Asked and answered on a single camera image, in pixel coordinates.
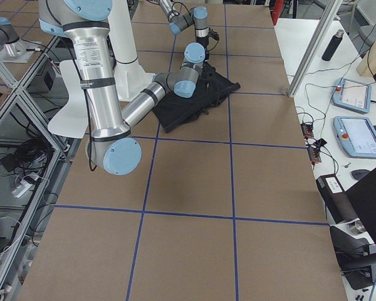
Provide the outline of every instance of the white table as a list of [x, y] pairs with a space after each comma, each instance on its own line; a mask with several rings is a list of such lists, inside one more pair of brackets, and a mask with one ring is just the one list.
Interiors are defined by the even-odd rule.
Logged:
[[[305, 53], [306, 47], [313, 35], [314, 30], [318, 24], [318, 20], [307, 19], [279, 19], [275, 26], [276, 35], [281, 50], [281, 55], [284, 59], [284, 64], [288, 76], [288, 80], [291, 82], [293, 75], [295, 74], [298, 65]], [[350, 41], [349, 37], [345, 35], [343, 41], [338, 47], [336, 53], [330, 61], [323, 61], [321, 56], [326, 49], [331, 37], [337, 32], [338, 29], [343, 29], [339, 21], [334, 21], [330, 26], [330, 29], [325, 36], [316, 56], [308, 70], [308, 72], [314, 72], [317, 70], [326, 70], [331, 68], [340, 68], [346, 64], [351, 63], [358, 55], [355, 47]], [[344, 74], [345, 78], [357, 80], [365, 83], [374, 82], [373, 78], [360, 77], [356, 71], [356, 67], [361, 62], [361, 58], [355, 60], [351, 65], [348, 65], [339, 70], [329, 70], [323, 72], [317, 72], [315, 74], [309, 74], [305, 77], [300, 89], [295, 95], [295, 105], [304, 108], [305, 112], [311, 114], [315, 119], [322, 118], [322, 114], [308, 105], [308, 99], [305, 95], [305, 85], [307, 83], [316, 84], [323, 87], [333, 86], [335, 81], [341, 78]], [[318, 88], [311, 85], [307, 86], [308, 96], [312, 106], [320, 109], [322, 112], [326, 112], [330, 97], [332, 95], [332, 88]], [[376, 100], [376, 83], [372, 85], [372, 100]], [[350, 172], [356, 169], [368, 169], [372, 170], [376, 167], [376, 159], [354, 159], [346, 155], [344, 150], [336, 138], [335, 129], [333, 128], [334, 116], [362, 116], [356, 112], [336, 107], [334, 104], [330, 104], [330, 107], [326, 114], [326, 124], [322, 132], [322, 137], [327, 141], [326, 147], [332, 153], [332, 156], [337, 160], [339, 165], [339, 171], [337, 178], [339, 178], [344, 189], [348, 189], [356, 183]], [[376, 125], [376, 104], [371, 104], [370, 112], [366, 114], [367, 117]], [[321, 136], [321, 128], [323, 122], [317, 121], [314, 124], [314, 135], [317, 139]], [[314, 169], [315, 178], [320, 175], [333, 173], [333, 161], [328, 156], [321, 155], [322, 163], [317, 164]], [[346, 225], [340, 225], [340, 229], [346, 230]], [[356, 238], [367, 237], [368, 235], [356, 236]], [[365, 295], [364, 301], [368, 300], [368, 292], [363, 293], [361, 290], [354, 291], [349, 286], [347, 280], [343, 277], [345, 290], [347, 292], [348, 300], [355, 300], [357, 295]], [[376, 301], [376, 290], [373, 294], [373, 301]]]

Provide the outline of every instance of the robotic arm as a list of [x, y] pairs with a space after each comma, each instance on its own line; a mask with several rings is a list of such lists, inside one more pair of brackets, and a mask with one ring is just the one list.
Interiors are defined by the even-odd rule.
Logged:
[[0, 17], [0, 51], [3, 46], [9, 56], [20, 56], [26, 53], [26, 45], [19, 38], [10, 21]]
[[182, 97], [192, 95], [205, 51], [197, 43], [190, 44], [179, 72], [157, 75], [122, 111], [106, 42], [111, 10], [112, 0], [39, 0], [42, 30], [66, 36], [74, 45], [81, 88], [88, 95], [95, 127], [91, 133], [91, 159], [107, 172], [123, 175], [136, 168], [141, 156], [138, 142], [127, 137], [131, 127], [169, 91]]
[[219, 41], [219, 34], [213, 31], [207, 24], [207, 9], [204, 6], [198, 6], [191, 8], [189, 12], [181, 16], [180, 13], [174, 9], [170, 0], [159, 0], [159, 6], [167, 16], [167, 20], [170, 23], [170, 30], [174, 35], [194, 25], [196, 42], [205, 48], [205, 61], [207, 61], [209, 59], [209, 51], [207, 50], [209, 38]]

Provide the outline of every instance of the white pole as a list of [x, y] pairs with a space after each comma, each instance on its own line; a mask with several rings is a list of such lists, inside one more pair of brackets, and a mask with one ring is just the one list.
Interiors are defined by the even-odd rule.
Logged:
[[108, 17], [110, 41], [117, 60], [114, 77], [118, 98], [131, 101], [152, 82], [153, 73], [146, 73], [139, 65], [126, 0], [113, 0]]
[[327, 4], [323, 15], [320, 18], [319, 24], [316, 27], [315, 32], [313, 33], [312, 39], [309, 42], [309, 45], [303, 55], [300, 65], [295, 73], [294, 79], [291, 82], [290, 89], [288, 90], [288, 96], [294, 97], [297, 93], [303, 78], [305, 77], [308, 69], [313, 61], [313, 58], [316, 55], [316, 51], [320, 46], [320, 43], [323, 41], [334, 17], [337, 14], [338, 9], [341, 6], [343, 0], [330, 0]]

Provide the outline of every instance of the black water bottle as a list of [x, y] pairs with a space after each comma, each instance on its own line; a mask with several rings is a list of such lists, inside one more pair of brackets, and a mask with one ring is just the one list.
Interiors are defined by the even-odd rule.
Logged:
[[343, 40], [344, 30], [339, 29], [336, 34], [330, 40], [330, 43], [327, 45], [327, 48], [324, 54], [321, 56], [323, 61], [330, 61], [334, 52], [336, 52], [338, 45]]

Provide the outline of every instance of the black cloth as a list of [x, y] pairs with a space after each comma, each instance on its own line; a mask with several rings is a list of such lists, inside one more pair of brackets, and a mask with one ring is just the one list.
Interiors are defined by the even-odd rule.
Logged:
[[208, 114], [209, 108], [219, 106], [231, 92], [239, 88], [239, 83], [230, 82], [210, 64], [204, 63], [191, 98], [182, 98], [170, 92], [157, 104], [153, 112], [164, 131], [169, 133], [180, 124], [197, 120], [202, 113]]

